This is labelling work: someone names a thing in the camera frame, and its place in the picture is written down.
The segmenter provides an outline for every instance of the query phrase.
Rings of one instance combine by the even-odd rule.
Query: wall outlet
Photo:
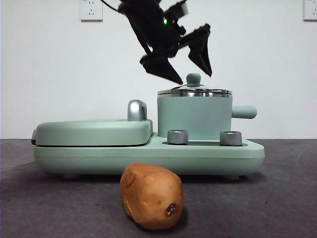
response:
[[[104,5],[100,0],[79,0],[81,21],[103,21]]]
[[[317,0],[304,0],[304,21],[317,21]]]

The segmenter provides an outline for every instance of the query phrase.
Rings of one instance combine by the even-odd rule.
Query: pot handle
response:
[[[253,119],[256,117],[258,111],[256,107],[243,105],[243,106],[233,106],[232,107],[232,118],[244,118]]]

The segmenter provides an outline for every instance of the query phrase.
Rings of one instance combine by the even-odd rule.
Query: appliance foot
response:
[[[80,175],[73,175],[73,174],[64,174],[65,179],[77,179]]]
[[[227,180],[239,180],[238,175],[223,175],[222,177]]]

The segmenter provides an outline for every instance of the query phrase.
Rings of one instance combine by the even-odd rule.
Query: white wall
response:
[[[103,23],[81,23],[78,4],[1,1],[1,138],[30,138],[47,121],[126,118],[131,99],[147,103],[157,128],[157,91],[177,85],[145,73],[125,16],[105,7]],[[302,21],[302,0],[188,0],[188,8],[187,32],[212,27],[213,75],[203,84],[258,108],[232,128],[245,138],[317,138],[317,22]],[[188,52],[171,63],[183,77],[202,74]]]

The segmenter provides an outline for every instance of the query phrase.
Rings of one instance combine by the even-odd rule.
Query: mint green pot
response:
[[[253,106],[232,107],[232,92],[200,84],[199,74],[189,74],[187,85],[158,92],[158,135],[186,130],[190,140],[217,140],[231,130],[231,118],[254,118]]]

